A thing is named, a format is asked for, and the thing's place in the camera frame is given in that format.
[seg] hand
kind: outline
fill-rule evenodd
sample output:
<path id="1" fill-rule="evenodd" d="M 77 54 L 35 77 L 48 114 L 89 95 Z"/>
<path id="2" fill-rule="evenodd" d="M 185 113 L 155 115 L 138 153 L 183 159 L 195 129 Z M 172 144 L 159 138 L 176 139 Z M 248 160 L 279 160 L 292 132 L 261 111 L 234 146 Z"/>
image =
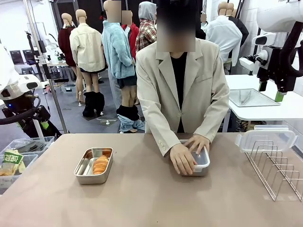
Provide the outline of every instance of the hand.
<path id="1" fill-rule="evenodd" d="M 189 148 L 189 152 L 193 152 L 196 149 L 196 154 L 200 154 L 204 146 L 206 146 L 207 152 L 209 152 L 210 141 L 208 138 L 194 134 L 188 141 L 186 141 L 184 146 L 188 147 L 191 143 L 192 146 Z"/>
<path id="2" fill-rule="evenodd" d="M 195 165 L 197 165 L 188 148 L 182 144 L 176 144 L 171 148 L 170 159 L 178 174 L 180 174 L 181 170 L 184 175 L 192 175 Z"/>

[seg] person's left hand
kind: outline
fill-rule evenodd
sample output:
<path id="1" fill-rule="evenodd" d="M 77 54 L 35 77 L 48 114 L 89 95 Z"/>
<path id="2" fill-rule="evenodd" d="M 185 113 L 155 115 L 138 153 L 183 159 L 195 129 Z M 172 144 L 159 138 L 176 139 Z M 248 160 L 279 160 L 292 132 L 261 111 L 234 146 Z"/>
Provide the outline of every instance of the person's left hand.
<path id="1" fill-rule="evenodd" d="M 196 149 L 196 153 L 200 154 L 203 146 L 206 146 L 207 152 L 209 152 L 209 144 L 210 141 L 208 138 L 205 138 L 204 136 L 194 134 L 189 140 L 186 141 L 184 146 L 189 148 L 190 152 L 193 152 Z"/>

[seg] snack bag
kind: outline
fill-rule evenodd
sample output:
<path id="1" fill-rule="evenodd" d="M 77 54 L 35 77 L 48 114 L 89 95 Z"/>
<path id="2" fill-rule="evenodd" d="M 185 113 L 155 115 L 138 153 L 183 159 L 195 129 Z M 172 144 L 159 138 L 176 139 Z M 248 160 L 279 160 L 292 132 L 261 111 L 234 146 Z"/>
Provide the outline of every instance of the snack bag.
<path id="1" fill-rule="evenodd" d="M 0 166 L 0 176 L 11 176 L 19 170 L 22 173 L 25 170 L 23 155 L 18 150 L 7 149 L 3 156 L 2 165 Z"/>

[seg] metal dish rack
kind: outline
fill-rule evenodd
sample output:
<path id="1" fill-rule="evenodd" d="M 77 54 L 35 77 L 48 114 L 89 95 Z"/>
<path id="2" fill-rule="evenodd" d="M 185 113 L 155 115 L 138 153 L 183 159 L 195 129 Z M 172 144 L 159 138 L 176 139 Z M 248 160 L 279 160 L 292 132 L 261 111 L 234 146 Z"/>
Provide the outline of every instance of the metal dish rack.
<path id="1" fill-rule="evenodd" d="M 303 192 L 299 192 L 298 185 L 303 178 L 300 178 L 300 172 L 288 163 L 288 158 L 283 156 L 282 151 L 278 151 L 278 146 L 272 140 L 256 140 L 251 152 L 245 154 L 273 201 L 277 200 L 283 183 L 287 182 L 302 202 Z"/>

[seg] plaid shirt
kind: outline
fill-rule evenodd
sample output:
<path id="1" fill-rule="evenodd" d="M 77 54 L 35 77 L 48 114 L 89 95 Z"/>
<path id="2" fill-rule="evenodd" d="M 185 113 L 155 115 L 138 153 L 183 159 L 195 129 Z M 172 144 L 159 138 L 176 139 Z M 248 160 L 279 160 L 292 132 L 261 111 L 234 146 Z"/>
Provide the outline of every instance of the plaid shirt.
<path id="1" fill-rule="evenodd" d="M 157 41 L 154 20 L 140 20 L 139 34 L 136 39 L 136 52 Z"/>

